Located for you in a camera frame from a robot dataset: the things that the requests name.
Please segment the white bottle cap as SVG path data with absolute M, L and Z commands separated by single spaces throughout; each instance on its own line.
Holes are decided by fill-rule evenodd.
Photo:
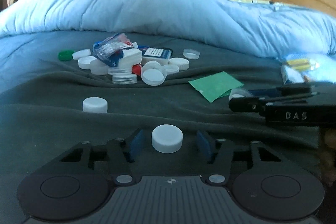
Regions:
M 176 126 L 162 124 L 151 133 L 153 148 L 164 154 L 177 152 L 183 143 L 183 132 Z

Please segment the clear lid near duvet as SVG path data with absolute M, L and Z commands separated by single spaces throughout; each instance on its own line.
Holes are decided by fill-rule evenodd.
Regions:
M 183 56 L 190 60 L 197 60 L 200 56 L 200 52 L 197 50 L 186 48 L 183 50 Z

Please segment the white cap on blanket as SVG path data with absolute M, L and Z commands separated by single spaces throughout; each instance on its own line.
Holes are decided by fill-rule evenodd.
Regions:
M 82 108 L 86 113 L 107 113 L 108 102 L 104 98 L 89 97 L 84 99 Z

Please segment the clear bag with batteries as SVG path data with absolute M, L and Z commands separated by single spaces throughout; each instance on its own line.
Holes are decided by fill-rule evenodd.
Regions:
M 335 84 L 335 58 L 318 54 L 290 54 L 279 58 L 284 84 L 329 82 Z

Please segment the clear plastic jar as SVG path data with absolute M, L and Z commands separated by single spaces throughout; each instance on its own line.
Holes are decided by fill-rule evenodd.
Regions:
M 128 85 L 137 83 L 137 75 L 133 73 L 132 67 L 109 68 L 108 75 L 112 76 L 112 83 L 116 85 Z

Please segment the green paper sheet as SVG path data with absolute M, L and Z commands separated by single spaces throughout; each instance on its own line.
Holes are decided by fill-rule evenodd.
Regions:
M 210 103 L 227 96 L 232 89 L 244 84 L 226 72 L 215 73 L 206 77 L 189 81 L 189 84 Z

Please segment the light blue duvet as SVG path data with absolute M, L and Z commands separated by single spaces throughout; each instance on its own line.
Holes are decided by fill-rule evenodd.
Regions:
M 195 40 L 257 57 L 335 55 L 335 18 L 257 0 L 19 0 L 1 36 L 51 31 L 136 32 Z

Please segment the green bottle cap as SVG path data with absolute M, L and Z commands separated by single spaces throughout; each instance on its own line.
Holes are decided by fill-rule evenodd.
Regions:
M 58 59 L 60 61 L 71 61 L 73 59 L 73 54 L 75 52 L 73 50 L 64 50 L 58 53 Z

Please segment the large white open cap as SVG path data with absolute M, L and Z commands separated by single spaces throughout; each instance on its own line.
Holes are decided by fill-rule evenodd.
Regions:
M 141 78 L 149 86 L 159 86 L 164 83 L 166 73 L 159 69 L 150 68 L 142 72 Z

